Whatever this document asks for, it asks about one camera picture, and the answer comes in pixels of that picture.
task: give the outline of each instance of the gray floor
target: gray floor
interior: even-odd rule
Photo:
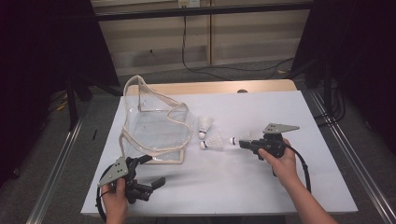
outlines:
[[[263,68],[275,64],[243,63],[236,64],[240,68]],[[279,66],[280,70],[287,70],[291,63]],[[273,70],[262,72],[242,72],[231,69],[207,69],[207,73],[214,73],[232,80],[264,79],[273,74]],[[147,83],[190,82],[219,80],[208,74],[194,74],[187,70],[178,70],[163,73],[145,74],[142,77]],[[128,77],[120,77],[121,85]],[[304,86],[304,77],[294,80],[296,86],[304,94],[312,114],[318,115],[315,102],[311,98],[311,91]],[[56,189],[42,223],[101,223],[99,218],[85,217],[79,213],[85,201],[86,194],[97,163],[106,142],[112,119],[117,110],[119,98],[106,92],[92,89],[93,99],[89,103],[78,101],[78,108],[87,112],[82,121],[78,137],[74,143],[67,161],[64,164],[62,175],[55,186]],[[54,102],[50,108],[59,104]],[[350,144],[355,148],[368,173],[386,196],[390,206],[396,207],[396,157],[391,154],[381,136],[366,127],[365,120],[359,110],[349,101],[346,101],[346,116],[339,122]],[[0,223],[26,223],[35,203],[41,193],[50,172],[58,159],[68,132],[68,110],[53,110],[47,120],[47,125],[35,142],[21,166],[21,176],[10,179],[0,191]],[[353,171],[344,152],[339,147],[328,127],[320,128],[337,165],[344,176],[352,197],[359,208],[359,212],[347,215],[334,215],[340,223],[384,223],[376,207],[368,196],[366,189]],[[244,217],[243,223],[268,223],[267,217]],[[287,223],[301,223],[296,215],[287,215]],[[206,217],[169,217],[147,218],[135,217],[128,223],[210,223]]]

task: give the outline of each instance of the transparent bag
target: transparent bag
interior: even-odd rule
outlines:
[[[182,163],[192,136],[193,118],[187,105],[152,90],[140,76],[125,84],[123,100],[122,156],[150,155],[154,163]]]

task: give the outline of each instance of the white table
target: white table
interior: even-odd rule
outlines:
[[[304,97],[299,91],[211,93],[172,95],[186,103],[196,117],[214,118],[210,132],[220,132],[223,150],[201,150],[197,130],[186,148],[182,164],[144,164],[136,169],[139,183],[149,184],[161,176],[166,184],[154,191],[148,202],[129,206],[131,216],[254,216],[295,213],[287,192],[273,177],[271,166],[251,151],[228,144],[230,137],[251,131],[255,139],[269,122],[300,126],[283,133],[309,166],[312,193],[326,211],[356,212],[332,154],[324,142]],[[120,156],[119,135],[124,121],[119,105],[106,146],[99,161],[81,213],[98,216],[95,205],[100,175]],[[297,162],[299,177],[304,172]]]

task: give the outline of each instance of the hand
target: hand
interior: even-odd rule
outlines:
[[[283,141],[290,146],[288,139],[284,138]],[[273,166],[274,173],[284,188],[289,187],[293,183],[301,182],[297,176],[296,157],[290,148],[285,148],[285,154],[279,159],[262,148],[259,149],[259,153]]]
[[[111,187],[109,185],[102,186],[102,196],[103,203],[105,204],[107,220],[106,223],[109,224],[120,224],[123,223],[127,217],[128,212],[128,200],[125,197],[125,179],[120,178],[117,180],[116,191],[110,191]]]

